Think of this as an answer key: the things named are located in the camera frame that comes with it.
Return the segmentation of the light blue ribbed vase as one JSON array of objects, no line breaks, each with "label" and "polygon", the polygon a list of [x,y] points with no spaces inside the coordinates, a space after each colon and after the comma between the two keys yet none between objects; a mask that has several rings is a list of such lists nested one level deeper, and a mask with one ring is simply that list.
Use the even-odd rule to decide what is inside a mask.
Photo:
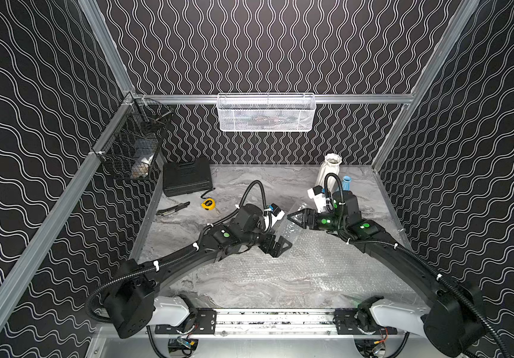
[{"label": "light blue ribbed vase", "polygon": [[350,191],[352,179],[349,176],[344,176],[342,180],[342,187],[344,191]]}]

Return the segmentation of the white ribbed vase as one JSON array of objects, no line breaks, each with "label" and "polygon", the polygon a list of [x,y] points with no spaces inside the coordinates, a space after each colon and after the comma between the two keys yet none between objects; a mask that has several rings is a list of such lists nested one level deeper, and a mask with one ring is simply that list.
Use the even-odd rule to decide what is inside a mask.
[{"label": "white ribbed vase", "polygon": [[317,179],[315,181],[316,186],[324,186],[324,178],[327,174],[333,173],[338,175],[340,171],[340,165],[342,163],[342,157],[335,153],[325,155],[324,161],[322,162]]}]

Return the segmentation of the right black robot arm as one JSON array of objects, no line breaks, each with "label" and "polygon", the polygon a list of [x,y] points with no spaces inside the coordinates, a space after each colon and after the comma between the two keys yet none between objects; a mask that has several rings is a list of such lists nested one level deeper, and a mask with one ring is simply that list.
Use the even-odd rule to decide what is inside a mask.
[{"label": "right black robot arm", "polygon": [[325,231],[371,256],[410,286],[430,308],[417,326],[442,354],[456,357],[488,335],[503,357],[511,354],[485,315],[482,292],[441,274],[418,254],[398,243],[380,224],[359,214],[339,216],[302,209],[287,216],[290,222],[314,231]]}]

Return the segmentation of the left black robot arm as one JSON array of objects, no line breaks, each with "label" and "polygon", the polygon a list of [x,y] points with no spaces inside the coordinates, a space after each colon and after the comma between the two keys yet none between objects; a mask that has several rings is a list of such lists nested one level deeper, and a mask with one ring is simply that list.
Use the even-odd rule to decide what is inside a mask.
[{"label": "left black robot arm", "polygon": [[89,294],[85,312],[95,322],[113,325],[119,338],[129,338],[153,324],[155,298],[163,289],[204,265],[241,254],[243,246],[280,257],[293,244],[259,228],[244,231],[236,224],[208,225],[196,242],[179,251],[142,264],[127,261],[114,279]]}]

